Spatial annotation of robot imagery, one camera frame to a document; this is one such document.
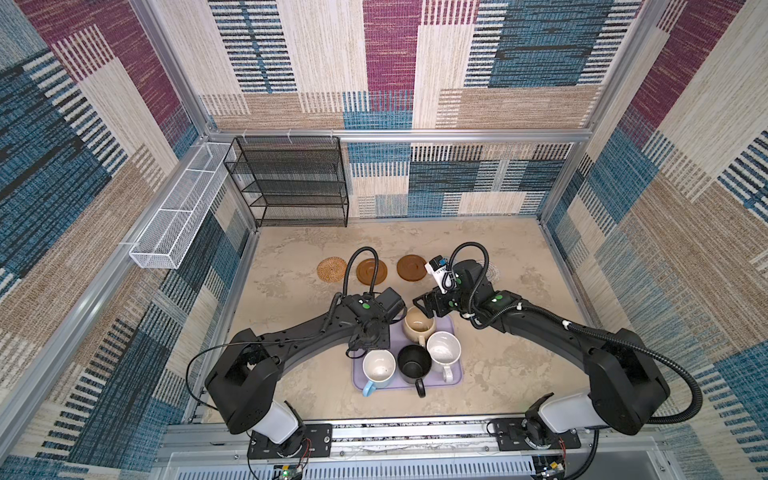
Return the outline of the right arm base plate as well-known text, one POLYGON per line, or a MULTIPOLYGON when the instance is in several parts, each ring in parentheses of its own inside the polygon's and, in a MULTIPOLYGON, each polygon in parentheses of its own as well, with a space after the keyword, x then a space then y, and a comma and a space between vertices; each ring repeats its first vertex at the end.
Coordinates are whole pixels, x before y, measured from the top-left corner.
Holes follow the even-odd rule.
POLYGON ((566 450, 582 446, 572 431, 554 433, 543 422, 525 417, 502 417, 486 424, 487 433, 497 441, 500 451, 566 450))

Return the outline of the tan wicker round coaster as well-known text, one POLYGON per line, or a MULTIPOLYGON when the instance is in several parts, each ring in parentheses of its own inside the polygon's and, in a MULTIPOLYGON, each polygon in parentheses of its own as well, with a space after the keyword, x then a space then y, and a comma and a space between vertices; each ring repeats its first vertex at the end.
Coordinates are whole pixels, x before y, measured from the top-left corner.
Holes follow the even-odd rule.
POLYGON ((323 259, 316 268, 318 278, 326 283, 337 283, 344 279, 347 262, 340 257, 323 259))

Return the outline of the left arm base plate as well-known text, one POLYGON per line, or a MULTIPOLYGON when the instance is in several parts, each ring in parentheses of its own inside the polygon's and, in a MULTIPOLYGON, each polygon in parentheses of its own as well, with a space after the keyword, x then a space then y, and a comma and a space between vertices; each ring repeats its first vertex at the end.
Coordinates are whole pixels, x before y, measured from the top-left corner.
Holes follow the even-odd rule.
POLYGON ((274 443, 267 436, 253 431, 247 451, 249 460, 299 459, 330 456, 333 425, 330 423, 301 424, 283 443, 274 443))

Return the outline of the brown wooden round coaster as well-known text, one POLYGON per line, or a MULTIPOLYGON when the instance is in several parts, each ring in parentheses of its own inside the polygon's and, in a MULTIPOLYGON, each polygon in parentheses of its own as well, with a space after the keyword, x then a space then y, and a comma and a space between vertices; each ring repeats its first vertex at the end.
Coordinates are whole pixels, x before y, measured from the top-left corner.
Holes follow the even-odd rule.
POLYGON ((408 254, 401 257, 396 265, 398 275, 405 281, 418 282, 426 275, 426 260, 415 254, 408 254))

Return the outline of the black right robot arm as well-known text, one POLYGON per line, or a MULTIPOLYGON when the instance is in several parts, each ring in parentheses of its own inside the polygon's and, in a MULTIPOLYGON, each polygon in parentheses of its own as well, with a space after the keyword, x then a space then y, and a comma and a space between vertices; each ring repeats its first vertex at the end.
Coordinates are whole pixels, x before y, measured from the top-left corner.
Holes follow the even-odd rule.
POLYGON ((475 260, 450 266, 441 256, 425 266, 436 287, 414 300, 426 316, 459 313, 477 329, 529 340, 568 360, 589 380, 586 391, 547 393, 525 413, 523 427, 536 446, 573 429, 609 427, 634 435, 656 422, 670 389, 640 338, 627 329, 612 334, 573 324, 520 295, 497 290, 475 260))

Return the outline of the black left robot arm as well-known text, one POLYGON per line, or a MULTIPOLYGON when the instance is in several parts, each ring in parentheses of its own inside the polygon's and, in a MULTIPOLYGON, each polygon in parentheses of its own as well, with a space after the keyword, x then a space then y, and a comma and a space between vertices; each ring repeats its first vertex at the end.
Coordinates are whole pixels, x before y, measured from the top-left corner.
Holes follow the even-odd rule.
POLYGON ((390 346, 390 326, 406 309, 393 289, 380 294, 336 294, 327 312, 286 330, 233 337, 204 386, 228 431, 235 435, 268 417, 277 383, 295 366, 345 344, 351 353, 390 346))

